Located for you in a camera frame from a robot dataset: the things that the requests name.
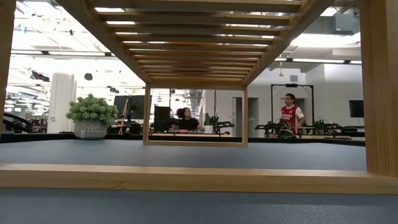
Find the black frame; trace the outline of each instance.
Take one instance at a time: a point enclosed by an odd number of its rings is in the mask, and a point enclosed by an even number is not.
[[[311,105],[312,105],[312,125],[315,124],[315,110],[313,99],[313,85],[299,85],[299,84],[271,84],[271,121],[274,122],[274,86],[284,86],[287,88],[310,87],[311,88]]]

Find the television screen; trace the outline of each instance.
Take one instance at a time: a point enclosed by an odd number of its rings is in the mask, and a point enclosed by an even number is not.
[[[363,100],[350,100],[349,113],[352,118],[363,118]]]

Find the wooden shelf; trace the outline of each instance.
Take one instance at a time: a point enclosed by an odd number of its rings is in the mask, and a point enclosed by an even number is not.
[[[340,170],[2,164],[0,187],[398,194],[398,179]]]

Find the person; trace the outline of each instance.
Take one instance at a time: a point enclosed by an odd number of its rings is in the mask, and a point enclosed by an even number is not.
[[[294,105],[295,100],[295,95],[291,93],[285,95],[286,106],[282,107],[281,109],[280,120],[284,123],[290,124],[293,133],[297,134],[297,128],[302,127],[305,118],[303,111],[297,105]]]
[[[195,118],[191,118],[191,110],[189,108],[180,108],[177,110],[177,116],[179,119],[177,129],[182,130],[199,130],[204,131],[205,128],[199,124],[199,121]]]

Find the gray textured pot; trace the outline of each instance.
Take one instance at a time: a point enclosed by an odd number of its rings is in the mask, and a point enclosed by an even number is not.
[[[105,137],[107,128],[100,121],[76,121],[75,136],[83,140],[99,140]]]

